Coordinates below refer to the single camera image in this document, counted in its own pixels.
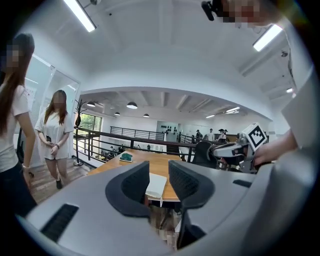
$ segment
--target floor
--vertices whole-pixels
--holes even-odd
[[[93,170],[93,168],[86,165],[74,166],[73,162],[73,159],[69,159],[67,162],[67,173],[71,182],[80,177],[86,176],[88,172]],[[58,192],[56,188],[56,181],[51,177],[46,165],[33,168],[32,172],[34,177],[31,179],[31,194],[35,201],[40,204]],[[175,227],[181,219],[180,215],[177,215],[172,211],[170,217],[163,225],[163,228],[159,229],[165,215],[165,209],[151,205],[150,212],[151,217],[149,223],[154,231],[160,236],[160,239],[168,244],[168,246],[176,250],[178,233],[175,233]]]

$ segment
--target ceiling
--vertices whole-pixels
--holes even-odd
[[[211,115],[221,115],[226,110],[237,107],[225,100],[213,99],[204,94],[191,94],[179,90],[146,91],[136,89],[134,91],[108,91],[83,94],[80,98],[84,102],[94,101],[96,103],[96,107],[86,105],[86,109],[112,116],[115,112],[120,112],[121,114],[126,112],[129,102],[135,102],[138,108],[144,109],[143,111],[146,113],[152,110],[152,112],[155,112],[155,109],[165,108],[175,112],[197,114],[201,119]],[[239,110],[240,115],[245,115],[247,112],[245,109]]]
[[[271,101],[287,97],[286,89],[292,86],[292,78],[288,70],[289,55],[281,57],[282,51],[289,51],[285,33],[257,52],[253,43],[265,28],[209,21],[201,9],[201,1],[101,0],[94,6],[88,5],[89,0],[80,0],[82,6],[88,5],[85,10],[97,26],[91,33],[63,1],[52,1],[51,14],[40,26],[91,71],[130,46],[160,44],[190,49],[227,63],[248,85],[259,88]],[[159,99],[153,104],[159,105]]]

